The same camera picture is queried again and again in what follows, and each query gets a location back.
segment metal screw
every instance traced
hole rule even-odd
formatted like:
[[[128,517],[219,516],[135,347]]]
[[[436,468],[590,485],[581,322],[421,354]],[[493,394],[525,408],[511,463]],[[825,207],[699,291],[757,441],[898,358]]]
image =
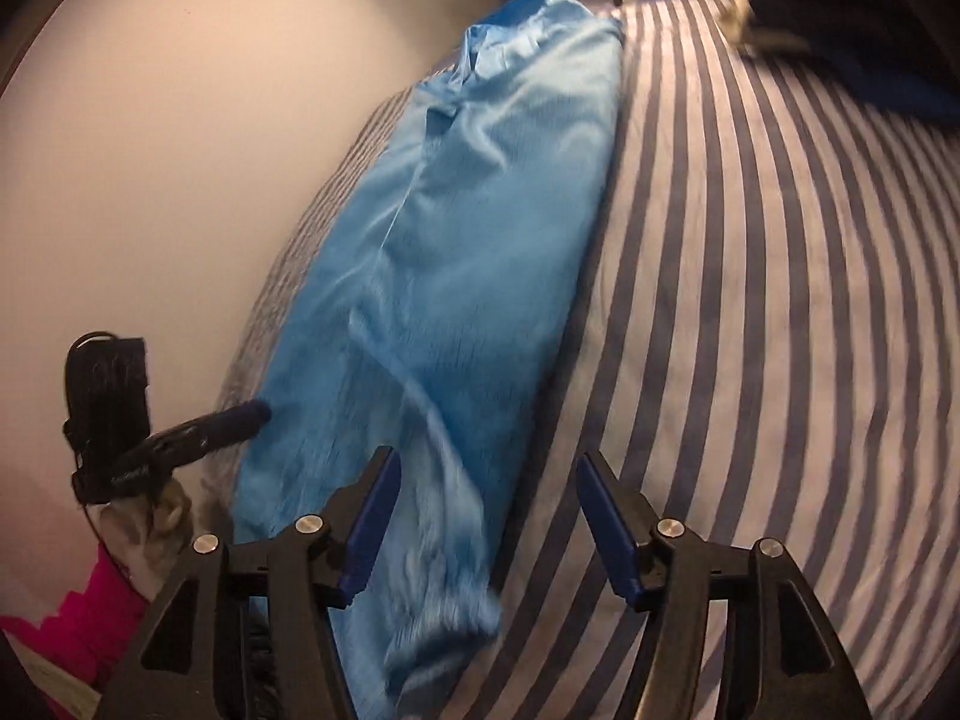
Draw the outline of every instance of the metal screw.
[[[680,522],[679,519],[670,519],[669,517],[661,519],[661,521],[656,524],[656,529],[661,532],[661,536],[666,536],[666,538],[678,538],[686,532],[683,522]]]
[[[784,553],[784,546],[776,538],[765,538],[760,541],[760,552],[767,557],[779,557]]]
[[[320,528],[323,528],[323,519],[315,514],[306,514],[296,521],[296,529],[301,533],[317,533]]]
[[[203,536],[197,536],[197,539],[193,542],[194,551],[199,552],[200,555],[213,552],[218,546],[220,546],[220,540],[213,533],[204,533]]]

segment mattress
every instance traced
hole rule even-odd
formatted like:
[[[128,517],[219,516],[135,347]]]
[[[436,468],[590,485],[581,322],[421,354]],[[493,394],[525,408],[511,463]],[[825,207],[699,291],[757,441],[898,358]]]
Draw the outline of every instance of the mattress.
[[[443,718],[613,716],[643,615],[611,593],[579,512],[586,448],[704,538],[781,539],[877,718],[909,717],[957,647],[960,140],[865,108],[818,68],[734,55],[716,11],[620,11],[616,160],[493,567],[502,632]],[[224,405],[256,392],[407,95],[371,116],[277,259]],[[238,457],[206,467],[224,502]],[[723,644],[712,606],[702,717]]]

